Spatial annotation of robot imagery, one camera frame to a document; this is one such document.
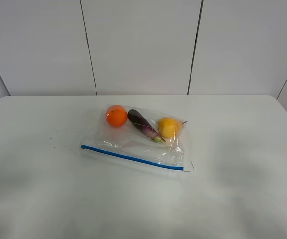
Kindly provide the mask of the purple eggplant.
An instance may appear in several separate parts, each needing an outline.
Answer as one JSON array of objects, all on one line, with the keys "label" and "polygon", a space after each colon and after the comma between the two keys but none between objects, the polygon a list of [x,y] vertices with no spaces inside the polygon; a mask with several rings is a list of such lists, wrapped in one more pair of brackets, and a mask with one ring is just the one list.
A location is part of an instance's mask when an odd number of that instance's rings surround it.
[{"label": "purple eggplant", "polygon": [[165,143],[166,141],[157,133],[149,122],[135,109],[130,109],[127,113],[129,121],[145,137],[155,143]]}]

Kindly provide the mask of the yellow pear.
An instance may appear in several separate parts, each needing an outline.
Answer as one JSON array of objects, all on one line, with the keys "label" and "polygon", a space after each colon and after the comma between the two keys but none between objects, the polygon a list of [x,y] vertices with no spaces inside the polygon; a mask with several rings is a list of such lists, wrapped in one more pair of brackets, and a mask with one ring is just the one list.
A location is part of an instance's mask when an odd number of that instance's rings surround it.
[{"label": "yellow pear", "polygon": [[158,121],[158,131],[161,137],[174,139],[181,134],[186,122],[182,122],[170,117],[163,117]]}]

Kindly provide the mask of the orange fruit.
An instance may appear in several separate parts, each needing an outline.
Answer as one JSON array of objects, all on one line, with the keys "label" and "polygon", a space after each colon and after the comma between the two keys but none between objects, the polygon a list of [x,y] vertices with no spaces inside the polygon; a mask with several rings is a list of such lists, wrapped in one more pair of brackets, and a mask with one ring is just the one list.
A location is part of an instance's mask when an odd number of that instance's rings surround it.
[{"label": "orange fruit", "polygon": [[106,121],[111,127],[122,127],[127,122],[127,119],[127,110],[122,105],[112,105],[106,112]]}]

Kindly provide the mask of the clear zip bag blue seal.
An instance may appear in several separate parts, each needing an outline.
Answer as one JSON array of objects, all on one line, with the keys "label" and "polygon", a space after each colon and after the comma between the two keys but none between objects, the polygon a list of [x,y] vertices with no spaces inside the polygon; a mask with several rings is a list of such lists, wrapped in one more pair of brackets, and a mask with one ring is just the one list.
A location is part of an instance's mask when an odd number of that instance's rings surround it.
[{"label": "clear zip bag blue seal", "polygon": [[[89,133],[81,141],[80,148],[89,152],[98,153],[108,157],[119,158],[178,172],[193,172],[195,166],[192,160],[187,159],[184,145],[180,139],[181,134],[174,139],[163,138],[165,143],[155,143],[138,131],[132,123],[127,122],[119,128],[111,127],[106,121],[106,112],[112,105],[108,105],[99,114],[99,119],[92,122]],[[156,110],[125,106],[137,110],[158,131],[158,121],[163,117],[170,117],[186,122],[185,120]]]}]

